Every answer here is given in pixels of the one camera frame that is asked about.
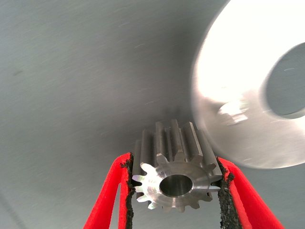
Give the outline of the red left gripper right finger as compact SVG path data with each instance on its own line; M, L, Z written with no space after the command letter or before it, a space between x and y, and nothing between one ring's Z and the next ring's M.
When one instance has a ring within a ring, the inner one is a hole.
M223 173L221 191L222 229L283 229L284 226L234 163L217 157Z

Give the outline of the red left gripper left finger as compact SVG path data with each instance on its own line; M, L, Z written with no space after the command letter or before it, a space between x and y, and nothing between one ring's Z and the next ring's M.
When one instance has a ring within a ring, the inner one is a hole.
M119 194L118 228L131 229L133 220L132 153L117 157L112 163L101 191L84 224L85 229L109 229L116 196Z

